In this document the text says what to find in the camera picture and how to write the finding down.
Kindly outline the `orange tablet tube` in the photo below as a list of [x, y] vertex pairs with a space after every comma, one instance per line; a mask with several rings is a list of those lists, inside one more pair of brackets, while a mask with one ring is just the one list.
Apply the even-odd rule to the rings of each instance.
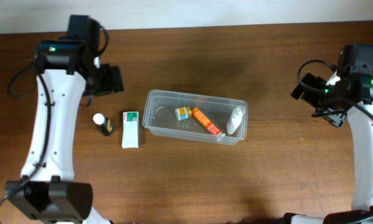
[[192, 109], [192, 115], [203, 127], [214, 136], [225, 136], [225, 134], [197, 107]]

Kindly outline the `white spray bottle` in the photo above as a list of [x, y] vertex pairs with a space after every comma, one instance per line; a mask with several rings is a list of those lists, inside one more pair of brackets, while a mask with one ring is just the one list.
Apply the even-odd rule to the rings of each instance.
[[246, 113], [246, 108], [243, 106], [237, 106], [230, 115], [229, 120], [227, 121], [226, 130], [229, 135], [232, 135], [238, 127], [240, 126], [243, 117]]

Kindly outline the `small gold-lid jar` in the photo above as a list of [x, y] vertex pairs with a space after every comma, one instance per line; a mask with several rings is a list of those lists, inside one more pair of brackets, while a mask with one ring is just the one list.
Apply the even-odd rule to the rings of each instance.
[[192, 117], [192, 110], [190, 106], [176, 108], [174, 111], [178, 121], [186, 120]]

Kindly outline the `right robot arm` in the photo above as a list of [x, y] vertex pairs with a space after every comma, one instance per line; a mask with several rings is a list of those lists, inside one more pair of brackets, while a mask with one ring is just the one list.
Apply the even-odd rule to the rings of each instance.
[[285, 223], [373, 223], [373, 75], [333, 75], [325, 81], [307, 73], [292, 97], [315, 107], [315, 116], [335, 127], [348, 122], [354, 148], [355, 192], [351, 210], [324, 218], [286, 214]]

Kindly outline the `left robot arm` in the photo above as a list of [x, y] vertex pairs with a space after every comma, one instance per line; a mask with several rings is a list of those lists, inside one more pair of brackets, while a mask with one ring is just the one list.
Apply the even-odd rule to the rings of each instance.
[[31, 146], [18, 181], [3, 200], [42, 223], [109, 223], [93, 207], [89, 183], [75, 182], [73, 140], [83, 96], [122, 91], [118, 67], [100, 64], [97, 39], [44, 40], [29, 65], [36, 75], [37, 111]]

